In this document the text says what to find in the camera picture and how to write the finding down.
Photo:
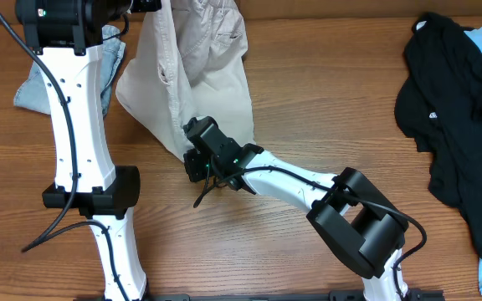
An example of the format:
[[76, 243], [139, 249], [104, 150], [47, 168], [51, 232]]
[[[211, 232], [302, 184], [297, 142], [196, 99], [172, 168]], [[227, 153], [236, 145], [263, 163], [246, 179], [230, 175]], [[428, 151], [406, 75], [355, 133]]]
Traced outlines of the beige khaki shorts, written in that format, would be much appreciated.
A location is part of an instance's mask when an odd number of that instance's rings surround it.
[[178, 159], [192, 148], [182, 127], [193, 117], [211, 116], [226, 136], [252, 143], [248, 49], [234, 0], [164, 0], [144, 18], [116, 98]]

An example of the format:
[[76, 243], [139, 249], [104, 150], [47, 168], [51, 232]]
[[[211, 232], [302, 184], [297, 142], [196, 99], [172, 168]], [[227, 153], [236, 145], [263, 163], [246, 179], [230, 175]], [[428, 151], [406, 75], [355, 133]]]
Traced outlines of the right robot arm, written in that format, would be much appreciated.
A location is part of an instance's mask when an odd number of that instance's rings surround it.
[[331, 252], [362, 279], [365, 300], [417, 300], [403, 280], [405, 232], [415, 223], [361, 172], [324, 174], [286, 163], [260, 146], [229, 146], [219, 153], [191, 149], [183, 156], [190, 181], [270, 196], [300, 209]]

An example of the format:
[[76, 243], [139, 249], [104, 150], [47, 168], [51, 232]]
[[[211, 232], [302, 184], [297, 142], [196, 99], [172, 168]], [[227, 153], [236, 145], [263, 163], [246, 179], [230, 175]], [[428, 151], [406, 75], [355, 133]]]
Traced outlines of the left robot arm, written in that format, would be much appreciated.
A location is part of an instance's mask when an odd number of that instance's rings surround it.
[[47, 208], [75, 208], [93, 232], [105, 277], [104, 300], [148, 300], [133, 228], [140, 195], [135, 166], [114, 165], [100, 102], [102, 28], [129, 13], [155, 12], [158, 1], [19, 0], [23, 47], [41, 69], [57, 157]]

